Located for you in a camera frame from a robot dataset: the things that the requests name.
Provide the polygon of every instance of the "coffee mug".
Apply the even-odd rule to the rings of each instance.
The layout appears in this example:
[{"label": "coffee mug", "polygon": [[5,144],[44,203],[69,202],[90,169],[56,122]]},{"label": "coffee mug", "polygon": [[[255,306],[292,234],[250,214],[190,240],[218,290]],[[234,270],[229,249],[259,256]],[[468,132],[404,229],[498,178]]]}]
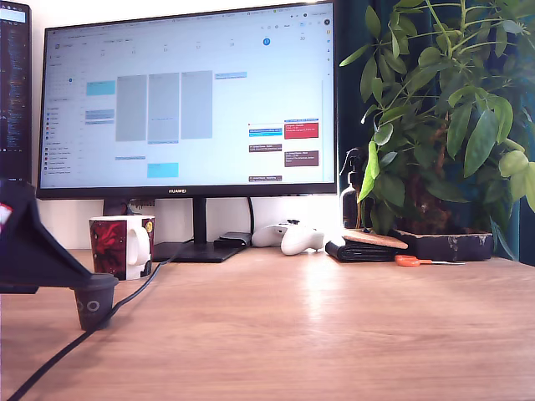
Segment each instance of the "coffee mug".
[{"label": "coffee mug", "polygon": [[154,249],[154,216],[103,216],[89,219],[95,273],[119,280],[148,276]]}]

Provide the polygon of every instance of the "monitor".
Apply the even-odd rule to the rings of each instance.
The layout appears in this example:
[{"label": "monitor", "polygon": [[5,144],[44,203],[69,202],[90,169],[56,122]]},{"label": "monitor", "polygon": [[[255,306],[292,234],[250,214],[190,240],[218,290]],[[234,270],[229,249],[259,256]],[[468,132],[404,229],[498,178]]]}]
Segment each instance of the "monitor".
[{"label": "monitor", "polygon": [[336,193],[334,62],[333,0],[47,28],[38,197]]},{"label": "monitor", "polygon": [[31,181],[30,7],[0,1],[0,178]]}]

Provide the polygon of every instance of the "mug handle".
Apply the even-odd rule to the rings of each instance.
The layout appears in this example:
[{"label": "mug handle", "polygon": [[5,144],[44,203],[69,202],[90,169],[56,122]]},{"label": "mug handle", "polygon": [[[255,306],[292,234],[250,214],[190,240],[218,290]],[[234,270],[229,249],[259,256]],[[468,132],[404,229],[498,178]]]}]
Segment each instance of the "mug handle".
[{"label": "mug handle", "polygon": [[128,231],[130,266],[144,265],[150,259],[150,241],[147,230],[141,226],[131,227]]}]

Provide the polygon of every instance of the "scissors handle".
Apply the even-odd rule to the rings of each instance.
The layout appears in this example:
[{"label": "scissors handle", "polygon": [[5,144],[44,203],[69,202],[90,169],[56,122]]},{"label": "scissors handle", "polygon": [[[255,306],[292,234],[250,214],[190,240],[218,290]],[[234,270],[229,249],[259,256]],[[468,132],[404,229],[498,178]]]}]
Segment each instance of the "scissors handle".
[{"label": "scissors handle", "polygon": [[418,267],[419,265],[432,265],[433,261],[418,259],[416,256],[396,255],[395,262],[402,267]]}]

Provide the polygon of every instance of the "bottle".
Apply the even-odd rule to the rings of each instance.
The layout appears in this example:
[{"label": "bottle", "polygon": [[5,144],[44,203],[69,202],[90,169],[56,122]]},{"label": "bottle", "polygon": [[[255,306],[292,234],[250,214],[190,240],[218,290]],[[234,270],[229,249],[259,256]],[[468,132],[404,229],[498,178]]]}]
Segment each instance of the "bottle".
[{"label": "bottle", "polygon": [[367,152],[362,148],[353,148],[345,156],[345,163],[340,175],[348,173],[349,186],[340,194],[342,222],[344,228],[362,228],[361,205],[359,199],[364,180],[364,163]]}]

